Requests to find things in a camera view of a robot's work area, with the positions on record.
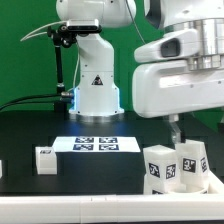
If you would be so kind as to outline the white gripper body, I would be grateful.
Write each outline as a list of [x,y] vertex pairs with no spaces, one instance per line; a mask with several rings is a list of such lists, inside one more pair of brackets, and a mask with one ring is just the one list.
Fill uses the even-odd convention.
[[170,32],[137,48],[132,78],[134,111],[145,118],[224,106],[224,69],[192,71],[188,58],[200,49],[194,29]]

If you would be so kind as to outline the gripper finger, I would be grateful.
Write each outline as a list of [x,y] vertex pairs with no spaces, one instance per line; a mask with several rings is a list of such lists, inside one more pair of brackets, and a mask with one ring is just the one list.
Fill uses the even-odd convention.
[[179,144],[181,142],[181,130],[177,124],[178,121],[178,114],[171,114],[168,116],[168,126],[171,131],[171,140],[174,145]]

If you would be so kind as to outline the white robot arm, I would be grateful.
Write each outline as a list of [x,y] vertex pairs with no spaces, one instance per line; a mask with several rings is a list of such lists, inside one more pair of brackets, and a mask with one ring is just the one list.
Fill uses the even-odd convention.
[[[135,1],[57,0],[56,10],[66,41],[79,46],[80,83],[70,114],[89,122],[123,114],[114,50],[99,32],[132,24]],[[224,0],[144,0],[144,13],[164,36],[134,51],[133,109],[144,118],[166,116],[179,140],[180,113],[224,106]]]

